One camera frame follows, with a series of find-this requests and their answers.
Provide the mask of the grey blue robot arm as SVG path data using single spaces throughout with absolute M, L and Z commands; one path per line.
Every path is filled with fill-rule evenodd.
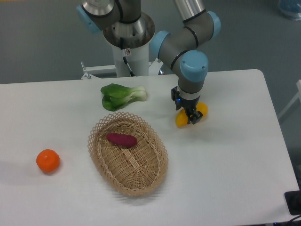
M 76 10 L 83 24 L 92 33 L 102 32 L 111 45 L 118 77 L 148 75 L 150 52 L 168 66 L 178 77 L 171 91 L 176 109 L 195 124 L 203 117 L 197 103 L 208 72 L 208 58 L 198 47 L 220 32 L 221 22 L 200 0 L 174 4 L 184 24 L 175 35 L 156 32 L 139 0 L 84 0 Z

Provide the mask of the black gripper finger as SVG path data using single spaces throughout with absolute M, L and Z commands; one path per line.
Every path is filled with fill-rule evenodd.
M 197 110 L 196 108 L 187 108 L 187 123 L 188 124 L 196 124 L 198 123 L 203 117 L 203 113 L 201 111 Z
M 175 103 L 175 109 L 179 110 L 180 109 L 180 92 L 178 91 L 178 87 L 174 87 L 171 89 L 171 99 Z

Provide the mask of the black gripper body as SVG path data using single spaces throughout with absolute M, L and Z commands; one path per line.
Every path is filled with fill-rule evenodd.
M 197 113 L 197 103 L 200 95 L 188 94 L 185 92 L 175 91 L 175 109 L 178 111 L 184 109 L 186 115 L 194 115 Z

